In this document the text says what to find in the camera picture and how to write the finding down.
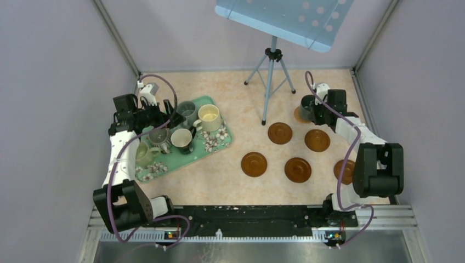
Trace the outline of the dark grey cup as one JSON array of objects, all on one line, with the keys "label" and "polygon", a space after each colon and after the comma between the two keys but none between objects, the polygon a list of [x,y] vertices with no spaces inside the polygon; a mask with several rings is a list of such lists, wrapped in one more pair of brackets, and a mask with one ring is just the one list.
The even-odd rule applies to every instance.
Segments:
[{"label": "dark grey cup", "polygon": [[299,116],[303,121],[315,123],[315,96],[305,95],[300,100]]}]

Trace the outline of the light tan wooden coaster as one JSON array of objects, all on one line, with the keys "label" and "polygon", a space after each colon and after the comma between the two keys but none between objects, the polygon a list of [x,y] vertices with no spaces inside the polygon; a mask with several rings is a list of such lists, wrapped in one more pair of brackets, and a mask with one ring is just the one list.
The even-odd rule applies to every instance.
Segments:
[{"label": "light tan wooden coaster", "polygon": [[293,112],[293,116],[294,118],[296,119],[296,121],[298,121],[299,123],[311,123],[311,121],[307,121],[307,120],[304,120],[300,117],[300,108],[299,107],[296,107],[294,112]]}]

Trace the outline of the dark brown wooden coaster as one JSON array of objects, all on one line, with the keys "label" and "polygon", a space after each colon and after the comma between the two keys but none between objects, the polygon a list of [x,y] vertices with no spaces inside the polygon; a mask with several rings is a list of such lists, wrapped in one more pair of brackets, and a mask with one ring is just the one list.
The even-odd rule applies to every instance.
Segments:
[{"label": "dark brown wooden coaster", "polygon": [[259,152],[249,152],[241,160],[242,171],[250,177],[262,176],[268,167],[265,156]]}]

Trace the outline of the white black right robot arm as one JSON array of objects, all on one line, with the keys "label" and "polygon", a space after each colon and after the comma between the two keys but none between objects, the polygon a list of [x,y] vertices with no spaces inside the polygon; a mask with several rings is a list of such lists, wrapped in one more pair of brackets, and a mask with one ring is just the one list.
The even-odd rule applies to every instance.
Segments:
[{"label": "white black right robot arm", "polygon": [[[404,190],[404,149],[399,143],[387,142],[374,134],[353,112],[347,110],[345,91],[311,89],[317,124],[328,125],[346,139],[349,150],[345,154],[337,176],[336,193],[332,204],[323,208],[325,224],[336,226],[344,218],[344,211],[367,207],[371,197],[391,197]],[[356,160],[350,186],[342,187],[342,177],[350,154],[356,151]]]}]

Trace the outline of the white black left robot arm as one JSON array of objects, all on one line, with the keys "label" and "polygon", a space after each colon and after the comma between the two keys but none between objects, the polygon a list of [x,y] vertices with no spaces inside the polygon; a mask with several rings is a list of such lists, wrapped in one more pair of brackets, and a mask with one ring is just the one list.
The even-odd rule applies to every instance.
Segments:
[{"label": "white black left robot arm", "polygon": [[162,195],[147,197],[136,182],[136,155],[147,128],[173,128],[183,121],[177,114],[178,101],[149,105],[146,99],[137,102],[134,94],[114,98],[116,111],[108,129],[111,157],[107,176],[101,188],[94,190],[93,202],[110,233],[149,226],[155,219],[162,226],[175,222],[176,212],[171,200]]}]

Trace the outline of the grey cup on tray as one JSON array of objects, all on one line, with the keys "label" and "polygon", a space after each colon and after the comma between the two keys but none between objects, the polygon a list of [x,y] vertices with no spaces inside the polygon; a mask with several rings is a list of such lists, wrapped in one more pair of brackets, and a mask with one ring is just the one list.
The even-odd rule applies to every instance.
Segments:
[{"label": "grey cup on tray", "polygon": [[190,129],[194,127],[194,122],[198,120],[199,107],[193,101],[183,101],[178,105],[177,113],[184,117],[181,127]]}]

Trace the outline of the white and black cup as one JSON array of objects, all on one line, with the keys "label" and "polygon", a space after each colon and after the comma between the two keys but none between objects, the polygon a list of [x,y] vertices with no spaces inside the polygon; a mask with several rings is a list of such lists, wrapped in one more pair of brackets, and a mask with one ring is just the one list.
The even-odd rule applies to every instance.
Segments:
[{"label": "white and black cup", "polygon": [[193,139],[196,133],[197,129],[194,127],[191,127],[190,129],[177,129],[171,135],[171,143],[180,151],[181,154],[189,155],[194,151]]}]

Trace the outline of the metallic grey cup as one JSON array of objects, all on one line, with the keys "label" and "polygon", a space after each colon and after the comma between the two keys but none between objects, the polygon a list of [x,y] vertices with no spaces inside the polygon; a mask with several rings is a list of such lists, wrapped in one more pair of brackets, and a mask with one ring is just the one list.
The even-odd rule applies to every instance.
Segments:
[{"label": "metallic grey cup", "polygon": [[153,130],[148,134],[149,144],[152,147],[157,147],[163,154],[171,153],[171,134],[168,128]]}]

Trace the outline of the cream cup with yellow inside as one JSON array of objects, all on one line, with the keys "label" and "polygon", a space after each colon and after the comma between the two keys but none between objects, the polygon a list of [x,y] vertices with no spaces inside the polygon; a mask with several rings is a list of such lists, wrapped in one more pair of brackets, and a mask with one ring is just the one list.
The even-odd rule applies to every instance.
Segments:
[{"label": "cream cup with yellow inside", "polygon": [[198,111],[198,119],[194,121],[192,126],[197,131],[204,130],[206,132],[214,132],[218,130],[223,123],[219,109],[216,105],[207,104],[200,107]]}]

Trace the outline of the pale green cup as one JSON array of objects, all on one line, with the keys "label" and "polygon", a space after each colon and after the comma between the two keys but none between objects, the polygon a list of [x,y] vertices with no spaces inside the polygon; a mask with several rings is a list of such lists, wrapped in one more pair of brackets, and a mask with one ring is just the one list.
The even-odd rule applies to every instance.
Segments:
[{"label": "pale green cup", "polygon": [[159,153],[161,153],[159,147],[150,147],[147,143],[141,141],[136,151],[135,163],[139,167],[146,168],[153,163]]}]

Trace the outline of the green floral serving tray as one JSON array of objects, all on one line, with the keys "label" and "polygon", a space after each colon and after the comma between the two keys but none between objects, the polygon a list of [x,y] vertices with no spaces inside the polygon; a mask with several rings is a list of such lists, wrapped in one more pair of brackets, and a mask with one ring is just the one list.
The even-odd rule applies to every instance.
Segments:
[{"label": "green floral serving tray", "polygon": [[[174,129],[169,129],[170,134],[172,135],[172,133],[180,129],[180,127],[179,125]],[[141,141],[150,146],[148,134],[142,136]],[[227,148],[232,141],[233,137],[229,132],[229,128],[224,123],[214,132],[207,132],[204,130],[198,131],[193,139],[194,151],[192,153],[183,155],[172,145],[171,153],[159,153],[150,166],[143,168],[136,165],[135,177],[140,182],[148,182]]]}]

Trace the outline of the blue music stand with tripod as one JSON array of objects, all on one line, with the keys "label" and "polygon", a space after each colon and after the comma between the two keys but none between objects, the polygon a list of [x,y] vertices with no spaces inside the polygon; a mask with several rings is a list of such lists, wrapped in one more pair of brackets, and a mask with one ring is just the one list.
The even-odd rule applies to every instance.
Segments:
[{"label": "blue music stand with tripod", "polygon": [[258,73],[265,60],[269,61],[268,79],[264,82],[265,101],[262,125],[266,124],[268,103],[274,91],[271,89],[275,63],[280,63],[285,82],[292,84],[288,70],[277,48],[277,40],[283,39],[319,53],[328,52],[336,39],[353,1],[216,1],[215,13],[271,35],[271,46],[265,50],[259,63],[250,74]]}]

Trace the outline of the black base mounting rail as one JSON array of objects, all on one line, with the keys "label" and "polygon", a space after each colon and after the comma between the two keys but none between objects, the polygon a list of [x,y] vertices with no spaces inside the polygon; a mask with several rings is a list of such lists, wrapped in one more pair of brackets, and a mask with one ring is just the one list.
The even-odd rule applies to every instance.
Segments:
[{"label": "black base mounting rail", "polygon": [[179,227],[187,237],[303,237],[314,228],[357,227],[356,213],[334,211],[323,205],[185,205],[175,215],[188,219],[165,219],[152,227]]}]

